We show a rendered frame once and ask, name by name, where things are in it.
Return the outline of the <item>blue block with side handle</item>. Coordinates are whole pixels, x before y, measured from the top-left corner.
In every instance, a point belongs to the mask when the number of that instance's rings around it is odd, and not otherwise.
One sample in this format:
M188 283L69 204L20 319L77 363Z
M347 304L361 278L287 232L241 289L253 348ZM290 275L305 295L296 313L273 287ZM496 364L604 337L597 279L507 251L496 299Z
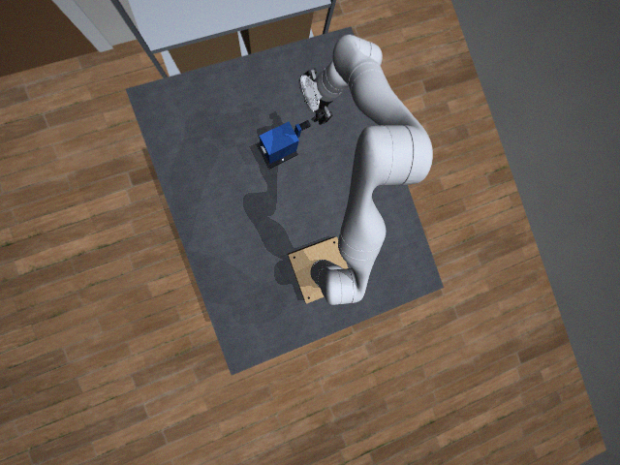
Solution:
M278 126L262 135L257 144L269 169L297 156L298 138L302 130L310 127L310 122L296 124L290 122ZM268 155L269 154L269 155Z

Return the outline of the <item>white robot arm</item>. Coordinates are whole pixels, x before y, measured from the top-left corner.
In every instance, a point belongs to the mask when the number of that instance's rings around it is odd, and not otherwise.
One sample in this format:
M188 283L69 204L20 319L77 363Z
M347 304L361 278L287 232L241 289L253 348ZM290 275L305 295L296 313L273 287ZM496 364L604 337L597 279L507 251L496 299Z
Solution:
M311 267L311 278L325 300L336 305L362 300L386 237L385 222L372 200L373 190L421 182L430 171L433 150L426 131L388 85L377 45L345 35L335 44L332 58L315 81L308 76L298 80L309 111L316 111L320 100L331 102L350 87L359 110L384 125L366 127L356 144L350 194L338 239L339 252L351 268L327 260L318 260Z

